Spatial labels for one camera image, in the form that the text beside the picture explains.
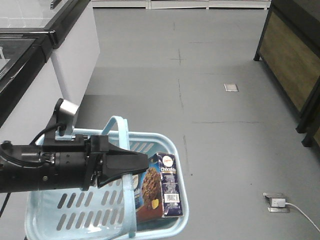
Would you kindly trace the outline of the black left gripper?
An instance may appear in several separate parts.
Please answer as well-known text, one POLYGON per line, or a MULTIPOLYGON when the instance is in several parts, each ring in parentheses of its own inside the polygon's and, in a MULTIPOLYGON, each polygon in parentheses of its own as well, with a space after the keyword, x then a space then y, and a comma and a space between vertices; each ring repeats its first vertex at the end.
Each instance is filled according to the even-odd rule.
POLYGON ((80 188, 87 191, 92 184, 100 158, 104 155, 104 170, 97 176, 97 187, 121 179, 127 174, 137 175, 149 168, 148 156, 109 143, 107 135, 92 135, 86 139, 77 134, 74 140, 56 140, 45 134, 42 153, 48 154, 42 176, 43 190, 80 188))

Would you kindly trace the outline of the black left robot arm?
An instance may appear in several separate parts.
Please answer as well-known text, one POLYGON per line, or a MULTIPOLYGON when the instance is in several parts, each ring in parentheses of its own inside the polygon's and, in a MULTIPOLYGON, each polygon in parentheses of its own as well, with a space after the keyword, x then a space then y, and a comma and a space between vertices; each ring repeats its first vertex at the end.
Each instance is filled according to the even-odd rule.
POLYGON ((148 167, 146 154, 117 147, 107 135, 77 134, 72 140, 57 140, 47 134, 41 145, 1 143, 0 191, 87 191, 127 174, 143 173, 148 167))

